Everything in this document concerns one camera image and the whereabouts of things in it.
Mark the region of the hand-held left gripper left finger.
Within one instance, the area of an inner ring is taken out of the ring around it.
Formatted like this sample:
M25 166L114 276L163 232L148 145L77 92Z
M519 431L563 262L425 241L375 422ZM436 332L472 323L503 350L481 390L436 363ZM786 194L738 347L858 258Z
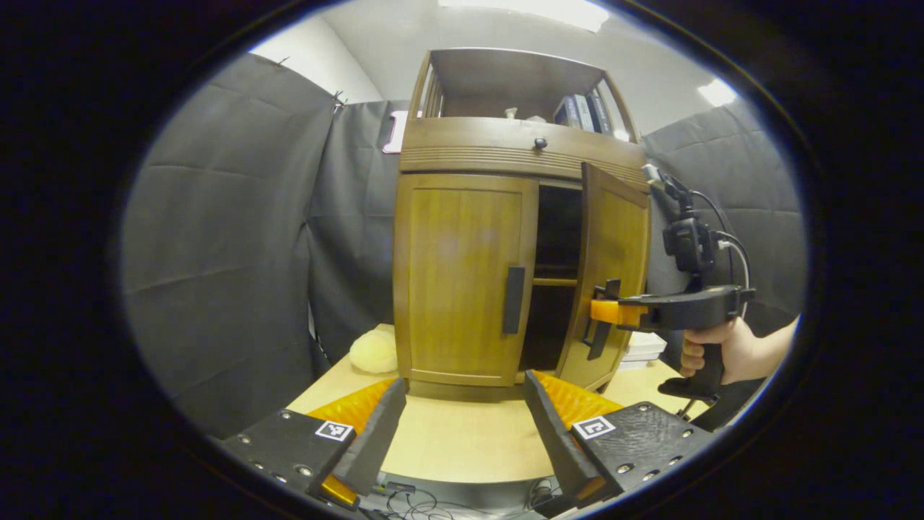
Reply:
M297 496L356 510L376 485L405 407L402 379L390 378L310 412L277 410L220 446Z

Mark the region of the black backdrop cloth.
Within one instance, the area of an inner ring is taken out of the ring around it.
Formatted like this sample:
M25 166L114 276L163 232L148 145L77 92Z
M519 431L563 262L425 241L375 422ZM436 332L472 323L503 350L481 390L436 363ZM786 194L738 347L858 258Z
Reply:
M162 391L224 437L281 407L393 318L397 154L409 100L336 108L263 56L212 76L141 163L120 228L136 344ZM646 159L719 203L745 244L755 333L804 308L809 248L789 157L740 101L642 136Z

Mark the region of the white paper stack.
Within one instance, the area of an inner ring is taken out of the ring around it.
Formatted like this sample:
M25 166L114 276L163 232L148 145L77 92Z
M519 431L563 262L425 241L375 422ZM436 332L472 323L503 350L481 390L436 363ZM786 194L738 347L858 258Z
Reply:
M627 351L618 365L618 370L647 368L649 363L659 359L666 347L667 341L656 333L634 331L630 334Z

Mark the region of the black door handle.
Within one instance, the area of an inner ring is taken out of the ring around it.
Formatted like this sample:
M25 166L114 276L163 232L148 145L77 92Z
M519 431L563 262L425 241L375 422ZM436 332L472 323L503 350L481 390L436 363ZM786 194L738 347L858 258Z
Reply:
M605 290L607 290L611 296L617 296L619 298L621 280L608 279L605 281L604 286L601 287L605 287ZM587 360L595 360L603 355L603 350L609 339L611 328L613 328L613 325L591 320L590 308L588 309L588 322L584 338L582 339L584 345L588 346Z
M502 316L502 333L504 334L515 335L519 333L526 271L524 266L508 267L505 283L504 316Z

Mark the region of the large ceiling light panel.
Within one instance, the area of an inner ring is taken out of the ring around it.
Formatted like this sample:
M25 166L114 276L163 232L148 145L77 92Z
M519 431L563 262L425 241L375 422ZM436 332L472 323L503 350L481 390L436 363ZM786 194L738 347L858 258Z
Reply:
M437 0L445 9L495 9L532 14L546 20L597 33L610 11L590 0Z

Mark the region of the wooden shoe cabinet door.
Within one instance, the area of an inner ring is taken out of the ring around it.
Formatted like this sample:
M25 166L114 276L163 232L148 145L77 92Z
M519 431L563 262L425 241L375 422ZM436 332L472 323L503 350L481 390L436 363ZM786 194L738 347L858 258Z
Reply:
M588 391L609 384L628 348L631 334L611 328L598 356L591 357L596 326L590 323L590 301L597 287L619 280L618 297L641 294L649 264L650 195L603 169L584 162L582 224L577 285L558 378Z
M403 173L393 228L397 365L407 383L510 387L527 329L540 185ZM508 267L526 271L519 333L502 333Z

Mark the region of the wooden cabinet drawer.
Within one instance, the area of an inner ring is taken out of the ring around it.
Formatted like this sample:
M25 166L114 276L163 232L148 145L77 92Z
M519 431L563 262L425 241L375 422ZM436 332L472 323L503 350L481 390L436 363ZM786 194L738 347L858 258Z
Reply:
M548 147L535 150L534 139ZM590 163L641 191L649 184L638 144L600 133L533 121L483 116L419 118L407 122L399 170L403 173L458 171L523 174L578 181Z

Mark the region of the small ceiling light panel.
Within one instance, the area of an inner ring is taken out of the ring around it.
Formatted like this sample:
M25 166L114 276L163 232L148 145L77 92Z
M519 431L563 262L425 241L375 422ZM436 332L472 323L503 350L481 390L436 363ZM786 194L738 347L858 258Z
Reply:
M714 108L722 108L738 99L737 91L718 78L697 87L697 93Z

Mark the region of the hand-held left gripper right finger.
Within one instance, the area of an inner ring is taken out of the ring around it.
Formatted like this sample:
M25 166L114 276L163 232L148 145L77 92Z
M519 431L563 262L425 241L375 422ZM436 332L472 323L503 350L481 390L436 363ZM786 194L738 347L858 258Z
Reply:
M528 370L525 401L557 478L541 510L583 509L659 480L712 442L714 434L652 402L623 406Z

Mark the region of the wooden double-door shoe cabinet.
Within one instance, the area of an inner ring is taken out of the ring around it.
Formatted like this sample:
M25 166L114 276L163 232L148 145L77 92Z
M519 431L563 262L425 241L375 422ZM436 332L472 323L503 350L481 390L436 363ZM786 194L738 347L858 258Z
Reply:
M407 383L511 387L525 372L603 391L629 335L590 303L642 293L651 198L606 70L498 48L430 50L404 132L393 228Z

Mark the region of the pale yellow plush toy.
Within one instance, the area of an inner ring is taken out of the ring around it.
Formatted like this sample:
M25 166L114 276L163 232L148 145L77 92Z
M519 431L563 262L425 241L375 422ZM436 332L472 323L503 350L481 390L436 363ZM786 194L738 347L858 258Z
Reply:
M397 346L392 329L373 329L355 340L349 350L354 368L370 374L397 370Z

